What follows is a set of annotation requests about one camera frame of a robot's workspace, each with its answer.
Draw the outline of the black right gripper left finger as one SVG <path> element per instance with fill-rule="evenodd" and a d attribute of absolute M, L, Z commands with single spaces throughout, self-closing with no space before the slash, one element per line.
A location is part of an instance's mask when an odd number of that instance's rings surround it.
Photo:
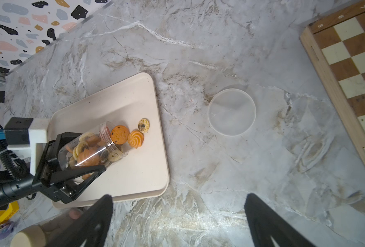
<path fill-rule="evenodd" d="M 113 202 L 104 195 L 47 247 L 103 247 L 111 223 Z"/>

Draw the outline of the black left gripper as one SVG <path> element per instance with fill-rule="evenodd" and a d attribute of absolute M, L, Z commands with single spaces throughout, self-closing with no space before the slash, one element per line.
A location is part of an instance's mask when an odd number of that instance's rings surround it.
<path fill-rule="evenodd" d="M 87 166 L 77 169 L 63 170 L 58 161 L 61 148 L 79 137 L 79 133 L 65 132 L 55 140 L 49 141 L 44 148 L 36 169 L 32 187 L 54 202 L 64 204 L 76 200 L 88 186 L 103 172 L 105 165 Z"/>

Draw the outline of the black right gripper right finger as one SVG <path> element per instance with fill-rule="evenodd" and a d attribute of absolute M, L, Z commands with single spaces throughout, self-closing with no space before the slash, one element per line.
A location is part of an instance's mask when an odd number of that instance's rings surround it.
<path fill-rule="evenodd" d="M 256 194 L 247 195 L 244 210 L 254 246 L 313 247 L 314 245 L 282 219 Z"/>

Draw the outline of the clear plastic cookie jar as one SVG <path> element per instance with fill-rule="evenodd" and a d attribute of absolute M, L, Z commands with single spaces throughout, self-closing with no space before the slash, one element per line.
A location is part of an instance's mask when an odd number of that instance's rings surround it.
<path fill-rule="evenodd" d="M 58 161 L 62 170 L 104 165 L 118 162 L 128 155 L 124 145 L 111 140 L 111 130 L 115 125 L 104 122 L 79 135 L 65 144 L 58 152 Z"/>

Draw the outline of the orange chocolate chip cookie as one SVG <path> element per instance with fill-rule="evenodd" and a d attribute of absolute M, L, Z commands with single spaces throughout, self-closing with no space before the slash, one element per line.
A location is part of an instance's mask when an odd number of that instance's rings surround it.
<path fill-rule="evenodd" d="M 111 130 L 110 138 L 114 144 L 123 145 L 127 142 L 129 134 L 130 131 L 126 126 L 118 125 Z"/>

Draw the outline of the orange swirl cookie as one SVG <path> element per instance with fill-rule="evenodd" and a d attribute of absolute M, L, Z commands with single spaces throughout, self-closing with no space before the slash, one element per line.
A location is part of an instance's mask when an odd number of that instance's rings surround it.
<path fill-rule="evenodd" d="M 141 147 L 144 142 L 144 134 L 139 130 L 134 130 L 129 134 L 127 142 L 132 148 L 137 149 Z"/>

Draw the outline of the small yellow chip cookie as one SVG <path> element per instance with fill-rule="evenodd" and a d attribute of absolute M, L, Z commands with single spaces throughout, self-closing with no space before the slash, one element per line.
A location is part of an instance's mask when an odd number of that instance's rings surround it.
<path fill-rule="evenodd" d="M 138 123 L 138 130 L 141 133 L 147 133 L 149 131 L 150 128 L 150 123 L 149 120 L 147 118 L 142 118 L 139 123 Z"/>

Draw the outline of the clear plastic jar lid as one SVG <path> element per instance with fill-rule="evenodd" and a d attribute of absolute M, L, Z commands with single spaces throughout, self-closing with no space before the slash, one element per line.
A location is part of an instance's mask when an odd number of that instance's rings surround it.
<path fill-rule="evenodd" d="M 247 132 L 254 124 L 257 110 L 252 97 L 240 89 L 224 89 L 208 106 L 210 127 L 217 133 L 234 137 Z"/>

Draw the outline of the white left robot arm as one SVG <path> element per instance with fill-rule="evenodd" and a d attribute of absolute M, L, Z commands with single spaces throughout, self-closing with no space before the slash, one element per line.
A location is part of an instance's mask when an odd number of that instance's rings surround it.
<path fill-rule="evenodd" d="M 77 137 L 65 132 L 45 145 L 35 175 L 14 180 L 7 171 L 0 171 L 0 208 L 21 198 L 40 192 L 54 202 L 68 204 L 76 200 L 103 172 L 104 165 L 62 170 L 57 159 L 60 149 Z"/>

